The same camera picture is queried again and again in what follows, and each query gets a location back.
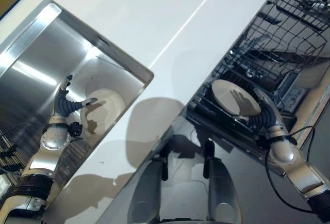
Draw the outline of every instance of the black cable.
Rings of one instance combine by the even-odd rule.
[[[311,139],[309,141],[308,150],[307,150],[307,157],[306,157],[306,161],[309,162],[309,156],[310,156],[311,146],[313,144],[314,137],[315,137],[315,127],[314,126],[303,127],[302,129],[297,130],[296,132],[290,134],[290,136],[295,135],[295,134],[297,134],[297,133],[299,133],[299,132],[301,132],[302,130],[305,130],[305,129],[311,129]]]
[[[275,194],[277,195],[277,197],[282,201],[282,203],[284,203],[286,206],[294,209],[294,210],[298,210],[298,211],[301,211],[301,212],[304,212],[304,213],[309,213],[309,214],[314,214],[314,212],[312,210],[305,210],[305,209],[301,209],[299,207],[296,207],[296,206],[293,206],[291,205],[290,203],[288,203],[286,200],[284,200],[281,195],[278,193],[277,189],[275,188],[275,185],[274,185],[274,182],[272,180],[272,178],[270,177],[270,172],[269,172],[269,168],[268,168],[268,156],[269,156],[269,151],[270,151],[270,148],[268,149],[267,153],[266,153],[266,156],[265,156],[265,168],[266,168],[266,174],[267,174],[267,177],[268,177],[268,180],[269,180],[269,183],[270,185],[272,186],[273,188],[273,191],[275,192]]]
[[[20,174],[13,172],[13,171],[8,171],[8,170],[4,169],[3,167],[0,167],[0,170],[3,171],[4,173],[13,174],[13,175],[19,176],[19,177],[21,176]]]
[[[26,125],[28,123],[31,123],[31,122],[22,122],[20,124],[15,125],[14,127],[11,127],[10,129],[8,129],[8,130],[4,131],[2,134],[0,134],[0,138],[3,137],[5,134],[9,133],[10,131],[16,129],[17,127],[22,126],[22,125]]]

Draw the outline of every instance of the dishwasher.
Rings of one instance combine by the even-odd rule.
[[[186,119],[199,140],[218,136],[253,159],[264,163],[266,151],[259,132],[233,119],[212,94],[222,79],[255,96],[265,92],[276,104],[291,133],[314,125],[329,100],[329,25],[327,8],[313,9],[327,0],[267,0],[236,43],[226,53],[188,104]],[[296,135],[303,148],[311,130]],[[272,170],[284,173],[276,167]]]

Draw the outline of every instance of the plate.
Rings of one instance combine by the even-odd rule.
[[[123,97],[110,89],[92,92],[87,99],[97,98],[97,102],[82,108],[80,119],[86,137],[102,136],[126,107]]]
[[[261,112],[259,104],[244,89],[218,79],[212,83],[213,97],[231,115],[254,116]]]

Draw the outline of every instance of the glossy surface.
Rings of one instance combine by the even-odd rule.
[[[0,129],[34,122],[33,127],[26,126],[8,137],[12,144],[19,145],[19,156],[25,164],[40,144],[40,133],[52,112],[54,93],[66,75],[74,75],[68,87],[71,101],[83,101],[100,88],[115,90],[125,100],[111,122],[102,124],[97,137],[82,135],[83,140],[64,151],[55,178],[59,185],[64,185],[153,75],[51,0],[37,7],[12,35],[16,39],[5,42],[10,45],[0,49],[0,91],[6,92],[0,97]],[[81,122],[79,111],[69,116],[68,123],[74,121]]]
[[[17,4],[0,42],[41,1]],[[55,1],[155,75],[44,215],[95,223],[265,0]]]

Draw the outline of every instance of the stainless steel sink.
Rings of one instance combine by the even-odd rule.
[[[17,126],[0,138],[0,151],[13,144],[17,153],[0,166],[23,166],[39,147],[54,93],[66,75],[73,74],[68,98],[81,101],[91,92],[118,92],[126,108],[150,83],[153,74],[116,45],[54,3],[44,0],[0,45],[0,131]],[[80,112],[69,121],[80,121]],[[63,154],[56,181],[63,186],[116,121],[96,141],[72,142]]]

